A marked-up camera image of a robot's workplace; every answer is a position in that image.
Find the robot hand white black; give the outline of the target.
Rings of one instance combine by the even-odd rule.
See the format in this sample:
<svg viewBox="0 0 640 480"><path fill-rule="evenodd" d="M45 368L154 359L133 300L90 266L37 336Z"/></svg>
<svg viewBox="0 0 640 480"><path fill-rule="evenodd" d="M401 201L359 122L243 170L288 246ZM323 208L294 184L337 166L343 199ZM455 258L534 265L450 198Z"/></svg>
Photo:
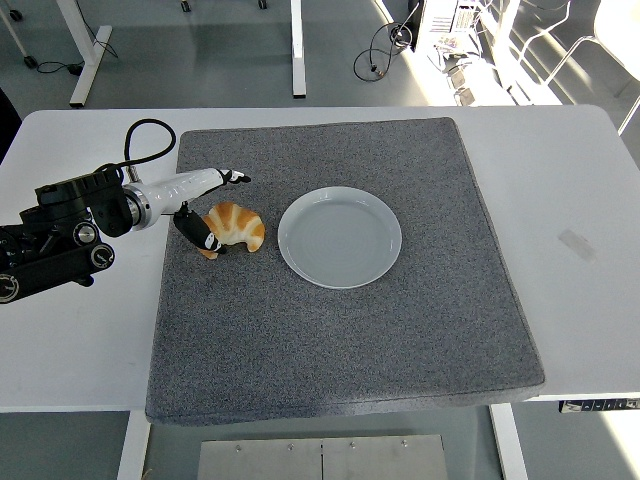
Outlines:
<svg viewBox="0 0 640 480"><path fill-rule="evenodd" d="M206 168L176 174L152 184L129 184L139 209L134 228L146 229L154 225L160 216L172 215L175 227L194 246L207 252L223 253L222 243L205 221L189 208L188 202L227 184L250 181L248 175L236 170Z"/></svg>

